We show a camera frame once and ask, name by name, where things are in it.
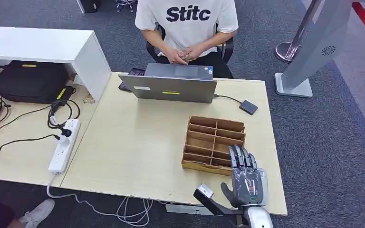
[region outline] white desk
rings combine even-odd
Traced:
[[[75,143],[71,158],[75,154],[77,146],[82,140],[83,134],[93,116],[97,104],[84,104],[83,99],[88,95],[88,91],[83,86],[73,85],[77,88],[75,94],[71,96],[81,109],[79,120],[81,126],[77,141]],[[10,116],[6,121],[0,123],[0,126],[13,120],[17,116],[48,106],[48,104],[31,104],[10,102]],[[47,127],[49,108],[43,111],[25,115],[0,130],[0,146],[13,140],[39,138],[49,134],[60,134],[58,129],[50,129]],[[2,109],[1,117],[6,113],[6,109]],[[58,109],[56,119],[60,122],[68,118],[69,110],[66,106]],[[48,166],[52,155],[57,146],[57,140],[54,137],[32,142],[18,142],[7,145],[2,148],[0,153],[0,180],[15,181],[22,183],[47,185],[51,174]],[[54,182],[54,186],[59,186],[64,176],[58,176]]]
[[[91,30],[0,27],[0,59],[69,64],[96,101],[111,75]]]
[[[120,83],[113,73],[62,188],[199,204],[192,195],[204,182],[213,199],[230,208],[220,189],[221,182],[231,186],[230,177],[181,168],[188,118],[201,115],[245,123],[246,148],[268,174],[266,209],[287,215],[263,81],[221,79],[216,88],[219,95],[257,105],[253,116],[225,98],[212,104],[137,99],[120,91]]]

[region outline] yellow tag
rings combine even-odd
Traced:
[[[57,97],[57,100],[59,100],[62,97],[62,95],[64,94],[65,90],[66,90],[65,88],[62,89],[61,93],[59,93],[59,95]]]
[[[173,95],[180,95],[179,92],[162,92],[163,94],[173,94]]]
[[[29,65],[29,64],[23,64],[22,67],[37,67],[37,65]]]

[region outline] phone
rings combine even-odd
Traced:
[[[129,90],[128,87],[126,87],[126,85],[123,82],[119,85],[118,88],[125,92],[131,92],[131,90]]]
[[[142,69],[138,69],[138,68],[132,68],[131,71],[129,71],[129,75],[144,75],[145,70]],[[131,92],[130,89],[128,89],[128,87],[122,82],[119,87],[120,90],[122,91],[126,91],[126,92]]]

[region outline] sneaker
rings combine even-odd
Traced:
[[[19,221],[26,223],[25,228],[36,228],[51,213],[54,205],[53,199],[46,199],[31,212],[26,212]]]

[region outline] cardboard compartment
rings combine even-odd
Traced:
[[[212,150],[214,141],[214,135],[188,131],[185,144]]]
[[[243,146],[244,124],[236,121],[191,116],[188,121],[182,167],[231,175],[229,146]]]
[[[216,150],[213,150],[212,157],[213,158],[221,158],[221,159],[230,160],[230,154],[229,153],[222,152],[222,151],[216,151]]]
[[[192,153],[184,153],[184,157],[187,161],[200,163],[200,164],[211,164],[211,158],[206,156],[201,156]]]
[[[227,160],[227,159],[212,158],[212,165],[226,166],[226,167],[230,168],[231,162],[230,162],[230,160]]]
[[[215,135],[215,133],[216,133],[216,128],[200,126],[200,125],[196,125],[196,124],[192,124],[192,123],[190,123],[188,125],[188,130],[192,131],[192,132],[200,132],[200,133],[212,134],[212,135]]]
[[[241,132],[234,132],[234,131],[228,131],[228,130],[221,130],[218,129],[216,131],[217,136],[225,137],[225,138],[231,138],[231,139],[237,139],[237,140],[244,140],[245,134]]]
[[[228,120],[219,120],[218,129],[229,130],[233,132],[244,132],[244,123]]]
[[[193,145],[185,145],[184,153],[197,154],[201,156],[212,157],[212,150],[207,150]]]
[[[189,123],[199,126],[216,127],[217,120],[200,116],[191,116]]]

